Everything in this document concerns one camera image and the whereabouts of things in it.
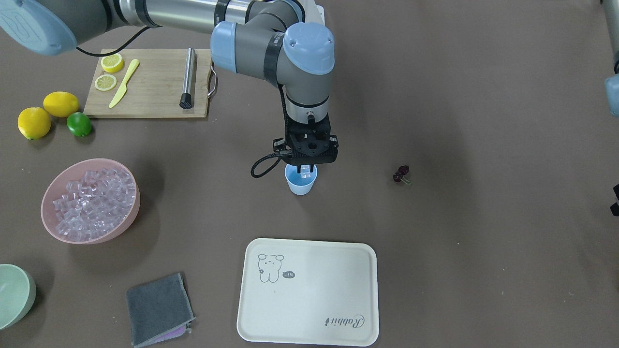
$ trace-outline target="cartoon bear drawing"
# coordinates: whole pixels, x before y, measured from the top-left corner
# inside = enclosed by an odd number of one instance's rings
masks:
[[[279,270],[282,268],[283,255],[258,255],[258,269],[260,270],[260,281],[277,282]]]

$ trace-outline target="green bowl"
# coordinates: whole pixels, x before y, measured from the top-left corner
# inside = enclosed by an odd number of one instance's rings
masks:
[[[23,318],[36,296],[37,287],[30,274],[12,264],[0,264],[0,330]]]

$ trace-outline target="lemon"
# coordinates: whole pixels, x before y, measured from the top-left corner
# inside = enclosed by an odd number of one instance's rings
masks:
[[[95,88],[105,92],[116,87],[116,77],[114,75],[101,75],[95,80]]]
[[[50,131],[51,119],[42,108],[27,108],[17,117],[17,127],[27,139],[39,139]]]
[[[53,92],[43,99],[43,108],[52,116],[68,117],[79,110],[79,101],[69,92]]]
[[[124,67],[123,56],[120,53],[105,56],[101,59],[101,67],[107,72],[119,72]]]

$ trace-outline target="white tray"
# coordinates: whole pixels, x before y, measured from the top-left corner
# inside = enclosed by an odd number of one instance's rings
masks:
[[[253,240],[236,329],[251,342],[369,346],[379,331],[376,253],[361,243]]]

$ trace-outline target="light blue joint cap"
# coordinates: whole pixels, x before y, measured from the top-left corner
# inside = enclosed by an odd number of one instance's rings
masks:
[[[236,72],[235,34],[236,23],[219,22],[210,36],[210,54],[219,67]]]
[[[608,106],[613,116],[619,117],[619,75],[609,77],[605,81]]]
[[[45,56],[77,46],[71,29],[35,0],[0,0],[0,27],[22,46]]]
[[[284,52],[299,69],[314,75],[330,73],[335,66],[335,39],[318,23],[295,23],[284,34]]]

